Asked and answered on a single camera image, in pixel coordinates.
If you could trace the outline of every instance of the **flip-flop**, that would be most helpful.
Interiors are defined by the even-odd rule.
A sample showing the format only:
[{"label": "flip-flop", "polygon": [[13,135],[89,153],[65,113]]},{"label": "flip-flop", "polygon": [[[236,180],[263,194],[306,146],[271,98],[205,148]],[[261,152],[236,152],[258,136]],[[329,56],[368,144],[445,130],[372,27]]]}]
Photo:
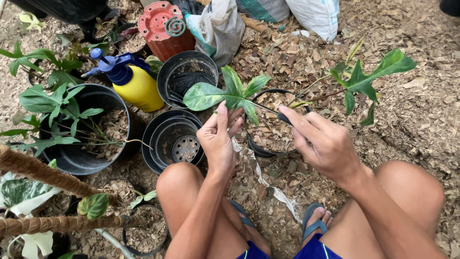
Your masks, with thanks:
[{"label": "flip-flop", "polygon": [[243,207],[241,207],[241,205],[239,205],[234,200],[229,200],[229,202],[239,213],[244,215],[244,217],[241,217],[241,221],[243,222],[243,224],[248,225],[248,226],[250,226],[250,227],[255,229],[253,223],[247,218],[246,211],[244,211]]},{"label": "flip-flop", "polygon": [[327,232],[327,230],[328,230],[328,227],[326,226],[326,224],[323,221],[321,221],[321,219],[315,221],[313,224],[311,224],[309,227],[307,227],[308,220],[311,218],[311,216],[313,216],[313,212],[315,211],[315,209],[317,209],[319,207],[324,208],[324,206],[319,204],[319,203],[312,203],[305,210],[304,220],[302,220],[302,233],[303,233],[302,242],[305,241],[305,238],[307,238],[317,228],[320,228],[323,234],[325,234]]}]

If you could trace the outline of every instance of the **hand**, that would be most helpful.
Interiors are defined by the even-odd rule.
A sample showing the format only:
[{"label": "hand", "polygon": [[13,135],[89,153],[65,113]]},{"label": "hand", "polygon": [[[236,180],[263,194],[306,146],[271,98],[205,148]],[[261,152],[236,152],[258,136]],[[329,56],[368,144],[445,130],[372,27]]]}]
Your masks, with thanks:
[{"label": "hand", "polygon": [[316,112],[300,116],[285,106],[279,110],[291,121],[294,144],[305,160],[339,187],[347,191],[363,177],[373,176],[360,162],[347,128]]},{"label": "hand", "polygon": [[[243,108],[235,112],[225,107],[225,101],[221,102],[217,108],[218,114],[213,114],[203,127],[197,132],[196,136],[203,147],[209,165],[207,177],[216,177],[218,181],[227,184],[230,176],[235,169],[235,154],[231,139],[243,123],[240,115]],[[227,128],[237,118],[230,130]]]}]

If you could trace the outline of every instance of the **blue shorts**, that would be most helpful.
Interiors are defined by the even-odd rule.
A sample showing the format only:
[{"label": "blue shorts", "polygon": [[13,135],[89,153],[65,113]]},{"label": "blue shorts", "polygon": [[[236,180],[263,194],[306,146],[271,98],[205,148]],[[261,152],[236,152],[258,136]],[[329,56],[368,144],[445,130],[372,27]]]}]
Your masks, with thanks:
[{"label": "blue shorts", "polygon": [[[342,259],[323,243],[319,242],[321,236],[322,234],[315,234],[294,259]],[[249,249],[238,256],[237,259],[270,259],[253,242],[249,241],[247,244],[249,245]]]}]

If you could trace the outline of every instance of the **yellow spray bottle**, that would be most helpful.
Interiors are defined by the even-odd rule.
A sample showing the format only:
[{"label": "yellow spray bottle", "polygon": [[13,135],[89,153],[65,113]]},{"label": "yellow spray bottle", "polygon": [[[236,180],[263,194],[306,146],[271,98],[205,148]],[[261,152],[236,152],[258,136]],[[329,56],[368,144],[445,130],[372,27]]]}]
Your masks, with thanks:
[{"label": "yellow spray bottle", "polygon": [[159,110],[165,104],[158,93],[155,79],[149,74],[150,65],[144,60],[131,53],[104,57],[100,48],[93,49],[91,57],[100,59],[99,67],[93,68],[82,77],[105,73],[118,95],[144,112]]}]

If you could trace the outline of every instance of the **black handle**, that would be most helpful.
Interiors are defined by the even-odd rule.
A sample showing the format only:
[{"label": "black handle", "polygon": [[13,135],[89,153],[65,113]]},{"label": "black handle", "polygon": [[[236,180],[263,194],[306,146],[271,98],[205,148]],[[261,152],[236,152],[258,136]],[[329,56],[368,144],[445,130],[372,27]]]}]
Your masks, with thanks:
[{"label": "black handle", "polygon": [[287,124],[291,125],[292,126],[292,123],[291,121],[286,117],[286,115],[282,114],[281,112],[278,113],[278,115],[276,116],[277,119],[279,120],[282,120],[284,122],[286,122]]}]

